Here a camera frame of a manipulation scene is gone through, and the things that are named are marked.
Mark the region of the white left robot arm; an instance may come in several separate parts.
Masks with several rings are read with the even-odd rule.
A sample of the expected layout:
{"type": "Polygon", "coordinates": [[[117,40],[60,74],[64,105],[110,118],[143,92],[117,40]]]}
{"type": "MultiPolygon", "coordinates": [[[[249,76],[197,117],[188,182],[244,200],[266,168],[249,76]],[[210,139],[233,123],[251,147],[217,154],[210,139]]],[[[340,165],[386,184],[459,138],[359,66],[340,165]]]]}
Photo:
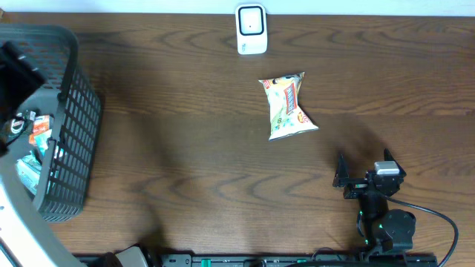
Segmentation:
{"type": "MultiPolygon", "coordinates": [[[[46,83],[42,74],[12,42],[1,46],[1,125],[16,117],[16,110],[46,83]]],[[[39,216],[16,178],[13,167],[1,168],[1,250],[12,265],[20,266],[147,266],[139,246],[108,252],[83,263],[54,236],[39,216]]]]}

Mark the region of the teal white packet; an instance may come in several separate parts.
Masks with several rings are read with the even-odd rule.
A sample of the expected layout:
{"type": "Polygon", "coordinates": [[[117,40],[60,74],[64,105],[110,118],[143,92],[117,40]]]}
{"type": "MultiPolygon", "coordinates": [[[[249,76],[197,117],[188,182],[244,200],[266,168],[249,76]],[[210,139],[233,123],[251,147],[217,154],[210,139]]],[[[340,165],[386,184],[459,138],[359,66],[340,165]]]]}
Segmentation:
{"type": "Polygon", "coordinates": [[[16,161],[16,172],[23,186],[34,196],[37,194],[42,165],[34,152],[16,161]]]}

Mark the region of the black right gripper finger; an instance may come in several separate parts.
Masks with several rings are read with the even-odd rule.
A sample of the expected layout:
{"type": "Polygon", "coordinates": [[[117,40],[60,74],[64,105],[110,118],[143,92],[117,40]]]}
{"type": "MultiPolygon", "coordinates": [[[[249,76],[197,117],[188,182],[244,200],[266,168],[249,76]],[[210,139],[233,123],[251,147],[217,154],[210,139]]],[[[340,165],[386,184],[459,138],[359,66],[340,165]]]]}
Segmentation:
{"type": "Polygon", "coordinates": [[[384,149],[384,161],[396,161],[388,148],[384,149]]]}
{"type": "Polygon", "coordinates": [[[341,154],[338,157],[338,166],[335,171],[335,176],[332,182],[333,187],[344,187],[350,182],[350,175],[348,173],[347,163],[344,156],[341,154]]]}

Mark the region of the yellow snack bag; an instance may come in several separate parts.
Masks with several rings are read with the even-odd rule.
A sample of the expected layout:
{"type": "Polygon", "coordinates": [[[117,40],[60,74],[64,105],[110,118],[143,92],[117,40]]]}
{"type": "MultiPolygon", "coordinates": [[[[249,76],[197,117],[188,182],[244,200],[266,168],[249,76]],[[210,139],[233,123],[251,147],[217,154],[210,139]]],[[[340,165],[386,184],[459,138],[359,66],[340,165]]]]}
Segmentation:
{"type": "Polygon", "coordinates": [[[298,103],[305,72],[262,79],[269,104],[269,141],[319,129],[298,103]]]}

